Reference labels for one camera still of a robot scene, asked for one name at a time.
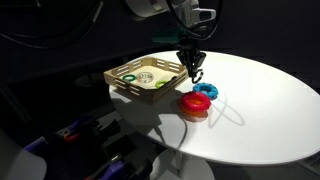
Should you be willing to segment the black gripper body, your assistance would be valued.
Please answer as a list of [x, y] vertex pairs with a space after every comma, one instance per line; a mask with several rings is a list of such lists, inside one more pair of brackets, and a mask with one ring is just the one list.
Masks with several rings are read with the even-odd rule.
[[206, 58], [206, 54], [204, 52], [201, 52], [195, 46], [181, 46], [176, 55], [180, 60], [181, 64], [184, 65], [186, 68], [188, 65], [188, 61], [193, 60], [195, 71], [197, 68], [197, 63], [199, 61], [204, 62], [204, 59]]

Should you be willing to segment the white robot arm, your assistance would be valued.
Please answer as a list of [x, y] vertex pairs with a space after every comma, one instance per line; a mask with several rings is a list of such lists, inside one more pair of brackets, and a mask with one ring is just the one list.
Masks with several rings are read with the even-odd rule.
[[175, 44], [181, 64], [187, 69], [193, 83], [203, 77], [206, 54], [198, 48], [197, 42], [209, 39], [216, 31], [221, 16], [222, 0], [217, 0], [216, 9], [201, 8], [199, 0], [120, 0], [123, 9], [135, 20], [169, 12], [177, 26], [156, 32], [152, 41]]

